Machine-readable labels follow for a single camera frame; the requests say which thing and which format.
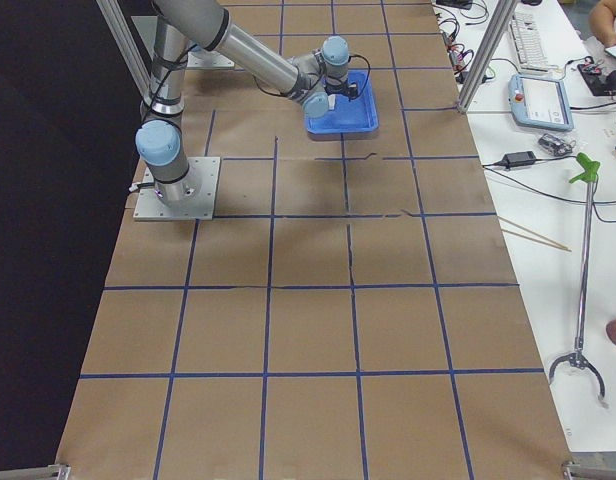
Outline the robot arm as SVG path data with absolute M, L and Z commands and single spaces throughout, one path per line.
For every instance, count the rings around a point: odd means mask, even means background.
M 332 95 L 350 100 L 359 96 L 358 86 L 348 79 L 349 48 L 340 36 L 328 37 L 310 53 L 284 59 L 234 23 L 216 1 L 157 1 L 154 7 L 151 77 L 135 143 L 152 174 L 157 199 L 167 206 L 188 201 L 202 185 L 184 152 L 181 131 L 183 80 L 195 48 L 227 57 L 272 87 L 273 95 L 299 104 L 308 118 L 324 116 Z

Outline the person hand holding phone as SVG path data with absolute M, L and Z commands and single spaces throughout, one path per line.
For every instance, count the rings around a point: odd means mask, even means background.
M 615 20 L 616 0 L 601 0 L 590 12 L 590 30 L 604 47 L 616 45 Z

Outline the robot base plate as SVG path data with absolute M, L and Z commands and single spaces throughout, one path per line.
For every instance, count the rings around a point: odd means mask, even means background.
M 188 157 L 187 175 L 177 183 L 164 184 L 144 169 L 143 183 L 135 203 L 136 221 L 212 220 L 220 176 L 219 157 Z

